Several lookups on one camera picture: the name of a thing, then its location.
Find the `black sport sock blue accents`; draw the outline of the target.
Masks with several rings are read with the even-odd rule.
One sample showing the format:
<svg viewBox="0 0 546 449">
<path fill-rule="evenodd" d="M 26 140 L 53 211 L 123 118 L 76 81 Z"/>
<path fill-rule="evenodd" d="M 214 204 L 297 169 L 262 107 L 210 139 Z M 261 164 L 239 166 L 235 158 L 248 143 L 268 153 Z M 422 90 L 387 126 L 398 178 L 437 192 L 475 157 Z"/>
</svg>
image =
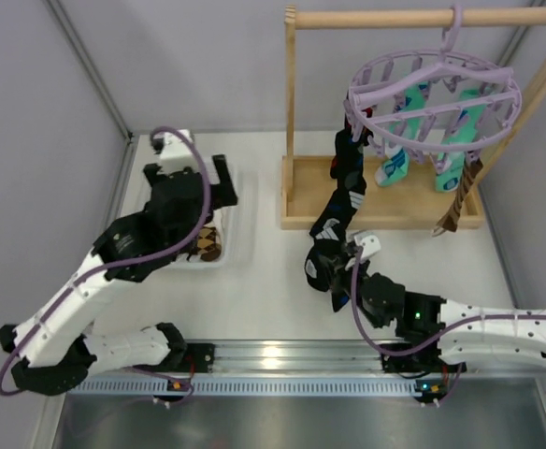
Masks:
<svg viewBox="0 0 546 449">
<path fill-rule="evenodd" d="M 304 264 L 308 285 L 320 292 L 329 293 L 326 277 L 326 258 L 338 253 L 344 245 L 334 240 L 315 240 Z M 346 304 L 332 304 L 333 312 L 340 311 Z"/>
</svg>

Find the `black sport sock grey patches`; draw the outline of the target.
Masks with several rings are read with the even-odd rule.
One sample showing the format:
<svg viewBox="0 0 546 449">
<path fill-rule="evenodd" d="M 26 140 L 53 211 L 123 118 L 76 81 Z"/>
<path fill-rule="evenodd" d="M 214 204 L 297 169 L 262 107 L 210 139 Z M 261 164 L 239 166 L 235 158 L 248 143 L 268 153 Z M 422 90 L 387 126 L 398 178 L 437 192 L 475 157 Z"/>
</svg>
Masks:
<svg viewBox="0 0 546 449">
<path fill-rule="evenodd" d="M 364 127 L 355 137 L 352 129 L 359 122 L 348 98 L 343 101 L 343 106 L 344 125 L 335 135 L 335 156 L 329 170 L 329 176 L 336 181 L 336 189 L 309 231 L 314 239 L 333 239 L 335 234 L 328 228 L 345 231 L 365 199 L 364 156 L 365 148 L 369 146 L 368 139 L 373 134 Z"/>
</svg>

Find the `mint green sport sock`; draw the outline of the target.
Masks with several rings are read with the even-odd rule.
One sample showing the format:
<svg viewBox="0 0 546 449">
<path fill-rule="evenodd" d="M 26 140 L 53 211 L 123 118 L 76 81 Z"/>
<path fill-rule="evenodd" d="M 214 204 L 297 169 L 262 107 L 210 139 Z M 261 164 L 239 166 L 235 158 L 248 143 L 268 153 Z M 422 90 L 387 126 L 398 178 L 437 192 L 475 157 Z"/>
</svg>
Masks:
<svg viewBox="0 0 546 449">
<path fill-rule="evenodd" d="M 413 84 L 395 98 L 394 112 L 423 109 L 430 95 L 428 81 Z M 410 118 L 404 125 L 403 138 L 414 139 L 420 127 L 421 118 Z M 409 171 L 410 156 L 401 146 L 389 146 L 387 159 L 375 173 L 375 182 L 379 187 L 388 187 L 406 177 Z"/>
</svg>

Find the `mint green blue sock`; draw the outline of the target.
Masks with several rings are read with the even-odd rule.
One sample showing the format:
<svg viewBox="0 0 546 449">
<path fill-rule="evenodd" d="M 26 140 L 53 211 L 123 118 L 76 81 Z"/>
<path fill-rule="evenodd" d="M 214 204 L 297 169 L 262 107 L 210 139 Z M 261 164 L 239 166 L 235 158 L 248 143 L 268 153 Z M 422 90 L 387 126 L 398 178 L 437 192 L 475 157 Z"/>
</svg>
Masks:
<svg viewBox="0 0 546 449">
<path fill-rule="evenodd" d="M 463 109 L 458 118 L 459 122 L 463 122 L 462 126 L 444 142 L 447 144 L 472 142 L 478 133 L 477 122 L 484 108 L 485 105 L 479 105 Z M 466 157 L 463 152 L 450 152 L 447 154 L 447 161 L 443 169 L 436 172 L 435 189 L 437 192 L 448 193 L 457 189 L 465 160 Z"/>
</svg>

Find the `brown tan striped sock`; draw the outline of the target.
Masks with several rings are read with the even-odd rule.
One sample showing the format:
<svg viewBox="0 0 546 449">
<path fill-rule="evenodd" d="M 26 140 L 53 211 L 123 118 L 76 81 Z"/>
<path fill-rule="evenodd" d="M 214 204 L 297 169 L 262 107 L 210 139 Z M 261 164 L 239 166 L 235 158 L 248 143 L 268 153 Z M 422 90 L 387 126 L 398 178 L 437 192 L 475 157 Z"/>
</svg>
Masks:
<svg viewBox="0 0 546 449">
<path fill-rule="evenodd" d="M 454 200 L 445 214 L 436 223 L 432 231 L 433 237 L 441 236 L 447 232 L 454 233 L 457 231 L 463 204 L 474 185 L 475 179 L 482 169 L 483 163 L 480 159 L 472 162 L 465 162 L 462 175 L 455 191 Z"/>
</svg>

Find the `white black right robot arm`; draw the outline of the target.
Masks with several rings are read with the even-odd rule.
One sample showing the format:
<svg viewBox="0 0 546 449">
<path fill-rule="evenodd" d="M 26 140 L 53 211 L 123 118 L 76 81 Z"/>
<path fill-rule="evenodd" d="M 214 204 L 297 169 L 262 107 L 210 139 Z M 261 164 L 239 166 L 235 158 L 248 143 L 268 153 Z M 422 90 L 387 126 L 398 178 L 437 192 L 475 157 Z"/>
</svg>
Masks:
<svg viewBox="0 0 546 449">
<path fill-rule="evenodd" d="M 388 372 L 456 371 L 473 366 L 546 369 L 546 308 L 496 309 L 408 290 L 376 272 L 349 249 L 335 257 L 327 279 L 335 308 L 352 304 L 358 328 L 393 326 L 394 343 L 364 340 Z"/>
</svg>

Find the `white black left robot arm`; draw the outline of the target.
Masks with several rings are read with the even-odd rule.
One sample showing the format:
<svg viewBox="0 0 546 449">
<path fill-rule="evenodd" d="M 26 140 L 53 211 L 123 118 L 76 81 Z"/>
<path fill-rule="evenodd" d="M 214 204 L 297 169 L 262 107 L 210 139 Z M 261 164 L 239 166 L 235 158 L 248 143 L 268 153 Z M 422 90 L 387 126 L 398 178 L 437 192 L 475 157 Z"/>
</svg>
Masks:
<svg viewBox="0 0 546 449">
<path fill-rule="evenodd" d="M 80 267 L 31 318 L 0 328 L 17 393 L 59 396 L 87 378 L 116 369 L 171 372 L 188 356 L 176 326 L 160 322 L 115 336 L 87 327 L 133 284 L 194 251 L 216 210 L 237 204 L 224 155 L 210 163 L 160 156 L 143 168 L 150 196 L 138 211 L 114 220 L 93 243 Z"/>
</svg>

